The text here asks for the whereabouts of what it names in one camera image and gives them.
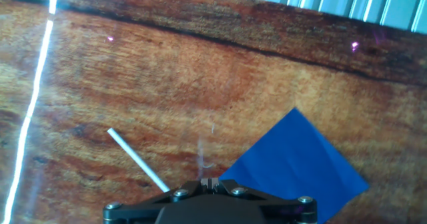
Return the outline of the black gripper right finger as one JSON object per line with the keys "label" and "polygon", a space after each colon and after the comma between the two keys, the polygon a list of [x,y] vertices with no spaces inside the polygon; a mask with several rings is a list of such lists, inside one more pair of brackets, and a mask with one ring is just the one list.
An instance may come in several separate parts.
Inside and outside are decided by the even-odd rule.
{"label": "black gripper right finger", "polygon": [[264,223],[317,223],[318,205],[308,196],[297,199],[282,199],[236,183],[233,179],[210,179],[210,192],[225,195],[236,204],[232,207],[243,209],[238,217],[248,216],[250,220],[261,217]]}

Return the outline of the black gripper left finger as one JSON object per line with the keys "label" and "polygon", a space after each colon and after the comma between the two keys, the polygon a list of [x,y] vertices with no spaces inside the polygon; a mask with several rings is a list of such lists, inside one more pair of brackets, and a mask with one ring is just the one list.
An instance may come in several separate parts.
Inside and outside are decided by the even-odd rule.
{"label": "black gripper left finger", "polygon": [[200,181],[186,181],[180,187],[137,204],[126,205],[117,201],[109,203],[103,208],[103,224],[155,221],[164,207],[209,192],[210,178],[203,178]]}

